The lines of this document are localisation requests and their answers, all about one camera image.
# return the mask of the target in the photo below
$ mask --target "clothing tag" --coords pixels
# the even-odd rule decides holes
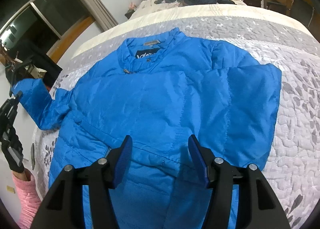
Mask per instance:
[[[156,53],[159,49],[160,48],[154,48],[154,49],[149,49],[149,50],[137,51],[135,57],[137,59],[144,58],[146,56],[149,56],[149,55]]]
[[[161,43],[161,42],[158,40],[155,40],[155,41],[146,42],[143,46],[152,46],[158,43]]]

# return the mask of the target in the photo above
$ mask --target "quilted bedspread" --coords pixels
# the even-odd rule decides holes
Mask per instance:
[[[201,5],[173,8],[133,19],[88,41],[61,72],[51,90],[70,90],[97,61],[126,38],[178,27],[190,37],[228,41],[261,64],[282,71],[275,136],[263,170],[292,228],[299,228],[320,198],[320,44],[294,19],[262,8]],[[48,188],[58,130],[35,129],[37,185]]]

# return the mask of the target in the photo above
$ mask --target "metal screw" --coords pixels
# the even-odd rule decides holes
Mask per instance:
[[[217,163],[217,164],[222,164],[223,163],[223,159],[220,158],[220,157],[217,157],[214,159],[214,162]]]
[[[106,158],[98,159],[98,163],[99,163],[100,165],[104,165],[104,164],[107,163],[107,159],[106,159]]]
[[[67,165],[67,166],[64,167],[65,171],[71,171],[72,169],[73,169],[72,165]]]
[[[251,169],[251,170],[256,170],[258,167],[257,167],[257,165],[256,164],[250,164],[249,165],[249,169]]]

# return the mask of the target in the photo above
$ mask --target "wrist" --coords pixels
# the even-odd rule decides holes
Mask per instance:
[[[18,173],[18,172],[13,171],[12,174],[13,174],[17,179],[20,179],[20,180],[22,180],[22,181],[30,181],[30,179],[28,179],[25,171],[23,171],[22,173]]]

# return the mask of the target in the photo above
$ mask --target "pink sleeve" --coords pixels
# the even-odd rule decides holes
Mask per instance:
[[[25,172],[30,181],[22,181],[12,175],[21,203],[21,214],[18,222],[21,229],[29,229],[31,227],[32,220],[41,204],[41,200],[36,191],[35,178],[29,170],[25,169]]]

